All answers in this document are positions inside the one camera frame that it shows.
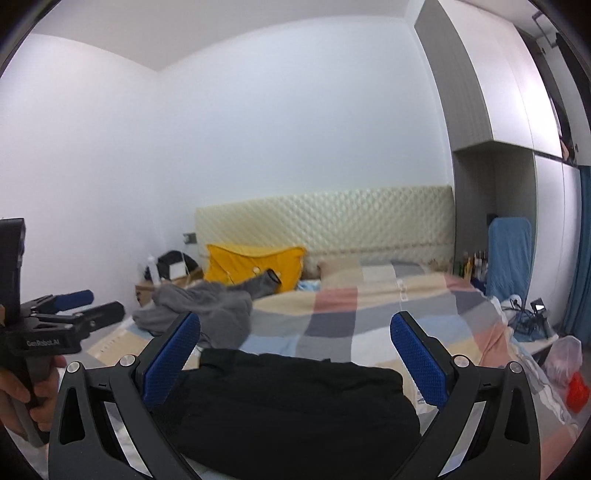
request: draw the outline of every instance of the blue foam grip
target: blue foam grip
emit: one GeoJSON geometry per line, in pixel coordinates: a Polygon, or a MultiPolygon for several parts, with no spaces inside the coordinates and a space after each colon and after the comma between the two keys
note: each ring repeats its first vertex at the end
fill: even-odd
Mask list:
{"type": "Polygon", "coordinates": [[[142,400],[148,408],[166,401],[200,335],[199,317],[190,313],[146,370],[142,400]]]}
{"type": "Polygon", "coordinates": [[[390,322],[390,338],[425,401],[443,408],[449,397],[445,374],[399,313],[390,322]]]}
{"type": "Polygon", "coordinates": [[[58,295],[53,301],[53,306],[58,312],[77,309],[94,302],[95,296],[90,290],[82,290],[68,295],[58,295]]]}

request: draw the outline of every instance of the wardrobe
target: wardrobe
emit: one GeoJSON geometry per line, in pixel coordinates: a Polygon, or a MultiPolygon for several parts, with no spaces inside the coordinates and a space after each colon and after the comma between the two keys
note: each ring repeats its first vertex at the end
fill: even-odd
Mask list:
{"type": "Polygon", "coordinates": [[[457,0],[426,0],[415,24],[453,154],[456,258],[488,247],[487,218],[525,216],[533,266],[527,305],[564,317],[579,249],[580,177],[561,161],[544,82],[509,21],[457,0]]]}

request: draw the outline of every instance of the plastic bag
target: plastic bag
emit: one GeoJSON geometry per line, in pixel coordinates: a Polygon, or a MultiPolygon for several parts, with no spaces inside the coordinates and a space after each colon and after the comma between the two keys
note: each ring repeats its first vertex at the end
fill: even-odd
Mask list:
{"type": "Polygon", "coordinates": [[[581,341],[569,335],[554,342],[544,363],[544,369],[550,381],[566,387],[581,365],[583,365],[581,341]]]}

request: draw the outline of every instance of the padded headboard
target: padded headboard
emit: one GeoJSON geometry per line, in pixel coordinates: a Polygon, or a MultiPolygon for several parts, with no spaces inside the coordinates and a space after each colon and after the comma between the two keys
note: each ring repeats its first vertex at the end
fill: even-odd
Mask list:
{"type": "Polygon", "coordinates": [[[308,193],[197,208],[197,244],[303,245],[304,275],[320,260],[356,255],[368,261],[449,262],[455,206],[450,186],[391,187],[308,193]]]}

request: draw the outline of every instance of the human hand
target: human hand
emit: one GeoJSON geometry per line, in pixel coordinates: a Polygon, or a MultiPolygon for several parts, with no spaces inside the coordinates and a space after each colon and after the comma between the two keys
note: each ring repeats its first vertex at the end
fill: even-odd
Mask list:
{"type": "MultiPolygon", "coordinates": [[[[51,429],[60,379],[57,368],[65,368],[66,364],[66,359],[62,355],[55,356],[51,360],[49,377],[34,386],[35,395],[45,400],[41,406],[32,408],[29,413],[42,432],[49,432],[51,429]]],[[[0,425],[25,438],[25,431],[9,396],[22,403],[31,400],[31,394],[21,381],[11,371],[0,368],[0,425]]]]}

